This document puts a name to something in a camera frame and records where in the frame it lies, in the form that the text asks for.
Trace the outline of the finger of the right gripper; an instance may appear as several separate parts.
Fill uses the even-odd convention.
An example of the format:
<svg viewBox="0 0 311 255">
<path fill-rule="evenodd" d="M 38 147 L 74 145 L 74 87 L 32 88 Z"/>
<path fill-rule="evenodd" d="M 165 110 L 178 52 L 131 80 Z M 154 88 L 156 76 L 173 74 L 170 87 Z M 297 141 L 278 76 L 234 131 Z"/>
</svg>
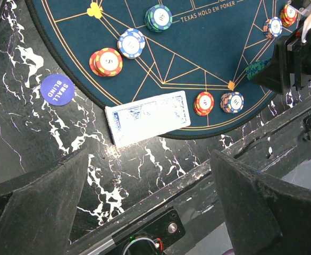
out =
<svg viewBox="0 0 311 255">
<path fill-rule="evenodd" d="M 269 63 L 252 78 L 252 83 L 278 94 L 291 88 L 289 53 L 287 47 L 276 44 Z"/>
</svg>

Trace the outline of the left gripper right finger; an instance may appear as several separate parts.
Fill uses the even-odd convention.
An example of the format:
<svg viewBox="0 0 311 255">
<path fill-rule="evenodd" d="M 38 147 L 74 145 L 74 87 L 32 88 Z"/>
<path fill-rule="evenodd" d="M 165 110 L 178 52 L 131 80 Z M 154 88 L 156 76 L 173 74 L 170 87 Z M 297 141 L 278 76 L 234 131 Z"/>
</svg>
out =
<svg viewBox="0 0 311 255">
<path fill-rule="evenodd" d="M 216 192 L 235 254 L 311 254 L 311 190 L 213 150 Z"/>
</svg>

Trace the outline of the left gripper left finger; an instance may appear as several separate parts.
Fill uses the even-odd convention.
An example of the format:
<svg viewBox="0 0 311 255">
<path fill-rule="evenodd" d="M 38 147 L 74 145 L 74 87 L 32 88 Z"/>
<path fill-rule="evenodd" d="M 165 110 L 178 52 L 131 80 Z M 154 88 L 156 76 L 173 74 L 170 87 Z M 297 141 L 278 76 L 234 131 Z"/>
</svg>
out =
<svg viewBox="0 0 311 255">
<path fill-rule="evenodd" d="M 65 254 L 88 150 L 0 183 L 0 254 Z"/>
</svg>

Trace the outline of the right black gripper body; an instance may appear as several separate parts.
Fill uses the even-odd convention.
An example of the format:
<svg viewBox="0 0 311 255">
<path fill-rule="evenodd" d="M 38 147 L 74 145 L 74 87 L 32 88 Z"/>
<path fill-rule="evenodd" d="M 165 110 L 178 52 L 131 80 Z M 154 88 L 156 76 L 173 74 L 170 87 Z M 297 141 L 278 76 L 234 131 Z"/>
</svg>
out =
<svg viewBox="0 0 311 255">
<path fill-rule="evenodd" d="M 294 82 L 301 82 L 302 77 L 311 75 L 311 29 L 306 34 L 306 42 L 301 41 L 296 30 L 285 43 L 287 66 Z"/>
</svg>

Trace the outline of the playing card deck box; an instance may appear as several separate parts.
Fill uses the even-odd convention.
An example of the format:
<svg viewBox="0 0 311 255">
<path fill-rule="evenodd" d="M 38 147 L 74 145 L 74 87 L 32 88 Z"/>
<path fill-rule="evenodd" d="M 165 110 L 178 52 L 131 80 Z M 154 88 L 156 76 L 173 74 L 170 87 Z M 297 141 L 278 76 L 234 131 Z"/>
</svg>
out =
<svg viewBox="0 0 311 255">
<path fill-rule="evenodd" d="M 113 143 L 124 147 L 191 124 L 185 91 L 105 107 Z"/>
</svg>

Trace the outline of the red chip stack bottom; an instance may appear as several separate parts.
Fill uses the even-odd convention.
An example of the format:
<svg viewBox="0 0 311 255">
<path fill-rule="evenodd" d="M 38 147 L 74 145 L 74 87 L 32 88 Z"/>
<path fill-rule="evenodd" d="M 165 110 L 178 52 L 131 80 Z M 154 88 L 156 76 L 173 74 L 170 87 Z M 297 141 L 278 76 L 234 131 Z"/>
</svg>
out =
<svg viewBox="0 0 311 255">
<path fill-rule="evenodd" d="M 194 101 L 194 110 L 199 116 L 208 115 L 214 107 L 214 97 L 207 91 L 201 92 Z"/>
</svg>

